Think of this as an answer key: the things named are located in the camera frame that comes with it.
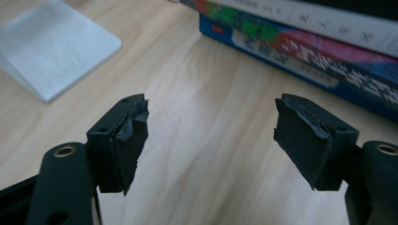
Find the blue book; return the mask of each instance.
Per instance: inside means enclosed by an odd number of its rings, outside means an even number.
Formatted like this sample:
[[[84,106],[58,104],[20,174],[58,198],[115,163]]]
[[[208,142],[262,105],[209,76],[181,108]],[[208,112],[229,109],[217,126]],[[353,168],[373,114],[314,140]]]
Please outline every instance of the blue book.
[[[335,76],[335,74],[330,74],[327,70],[325,71],[319,67],[314,67],[314,65],[307,64],[272,45],[267,45],[266,42],[258,38],[244,34],[240,30],[225,23],[211,20],[202,14],[200,14],[199,30],[206,36],[215,38],[224,44],[293,74],[308,83],[319,86],[341,98],[356,103],[394,122],[398,122],[398,105],[392,101],[398,99],[398,93],[395,91],[389,91],[389,95],[392,97],[390,100],[385,99],[386,96],[380,97],[374,95],[369,90],[363,88],[367,84],[361,86],[353,85],[352,82],[348,82],[342,77]],[[378,88],[395,90],[381,82],[377,85]]]

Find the wooden table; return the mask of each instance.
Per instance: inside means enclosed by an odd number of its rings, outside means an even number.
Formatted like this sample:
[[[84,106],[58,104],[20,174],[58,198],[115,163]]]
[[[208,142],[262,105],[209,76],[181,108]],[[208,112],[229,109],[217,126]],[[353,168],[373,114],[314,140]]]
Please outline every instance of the wooden table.
[[[37,2],[4,0],[0,19]],[[118,100],[139,93],[149,138],[129,194],[99,196],[105,224],[347,224],[346,185],[312,191],[272,139],[282,93],[357,128],[359,146],[397,144],[397,124],[201,35],[197,13],[178,3],[67,3],[123,49],[49,104],[0,72],[0,189],[37,174],[52,147],[85,143]]]

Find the book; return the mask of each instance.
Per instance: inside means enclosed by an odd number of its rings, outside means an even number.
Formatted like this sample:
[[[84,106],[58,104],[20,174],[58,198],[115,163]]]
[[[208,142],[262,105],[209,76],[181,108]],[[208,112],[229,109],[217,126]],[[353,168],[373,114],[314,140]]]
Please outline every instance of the book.
[[[361,81],[362,86],[356,86],[347,79],[336,77],[322,69],[313,67],[311,64],[307,64],[302,60],[267,45],[264,41],[253,38],[232,26],[214,21],[202,14],[200,15],[199,30],[206,36],[215,38],[224,44],[293,74],[306,82],[321,87],[394,122],[398,122],[398,117],[396,116],[398,114],[398,102],[396,101],[398,99],[398,92],[397,89],[392,89],[388,84],[375,82],[372,78],[369,78],[369,81],[364,81],[360,77],[353,77],[353,79],[359,78],[358,82]],[[375,95],[366,90],[365,86],[369,88],[376,87],[379,91],[383,91],[383,94],[380,96]]]
[[[330,8],[353,11],[388,20],[398,21],[398,1],[390,0],[292,0],[303,1]]]
[[[233,26],[246,36],[297,58],[312,68],[322,70],[330,77],[344,82],[346,88],[369,96],[368,99],[371,101],[380,101],[390,109],[397,108],[396,58],[270,22],[208,1],[181,0],[181,3],[195,8],[221,24]],[[368,104],[360,103],[359,99],[351,100],[362,106]],[[373,111],[384,114],[381,109]]]
[[[392,13],[393,16],[386,19],[308,1],[310,0],[209,0],[209,2],[238,9],[277,23],[398,57],[398,22],[396,21],[398,13],[395,11]],[[205,3],[203,0],[181,0],[180,2],[191,6]]]
[[[117,53],[121,40],[63,1],[0,26],[0,69],[49,102]]]

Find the colorful book cover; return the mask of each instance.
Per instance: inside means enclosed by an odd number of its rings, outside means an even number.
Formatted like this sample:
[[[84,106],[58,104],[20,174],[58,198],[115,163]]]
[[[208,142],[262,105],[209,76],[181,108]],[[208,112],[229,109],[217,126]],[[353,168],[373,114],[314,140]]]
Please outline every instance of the colorful book cover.
[[[199,29],[204,35],[215,38],[224,44],[272,64],[276,68],[292,73],[310,83],[327,89],[333,89],[339,83],[336,79],[331,78],[330,75],[308,66],[296,58],[290,57],[281,51],[264,45],[262,42],[245,36],[232,27],[214,22],[202,15],[200,16]]]
[[[339,87],[336,90],[329,89],[331,92],[391,120],[398,120],[395,118],[398,114],[398,59],[207,1],[181,2],[214,22],[234,27],[246,38],[259,41],[264,46],[323,71],[339,81]]]
[[[209,3],[219,4],[398,58],[398,23],[394,20],[322,6],[305,0],[181,0],[181,3],[197,7],[203,14],[211,7]]]

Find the book spine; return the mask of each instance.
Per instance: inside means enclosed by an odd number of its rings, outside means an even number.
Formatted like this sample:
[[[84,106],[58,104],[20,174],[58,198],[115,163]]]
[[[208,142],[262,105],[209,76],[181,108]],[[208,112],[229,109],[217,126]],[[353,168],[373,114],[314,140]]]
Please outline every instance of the book spine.
[[[390,108],[398,108],[398,59],[208,1],[190,3],[190,7],[213,21],[234,27],[250,38],[322,70],[370,99],[381,98]]]
[[[203,5],[203,0],[180,0]],[[208,0],[355,46],[398,57],[398,22],[290,0]]]
[[[200,15],[200,31],[211,38],[254,56],[274,67],[293,74],[309,83],[315,84],[339,97],[345,98],[370,111],[378,113],[394,122],[398,122],[398,107],[382,97],[371,95],[344,80],[331,76],[327,72],[314,68],[295,57],[266,45],[231,26],[213,21]]]

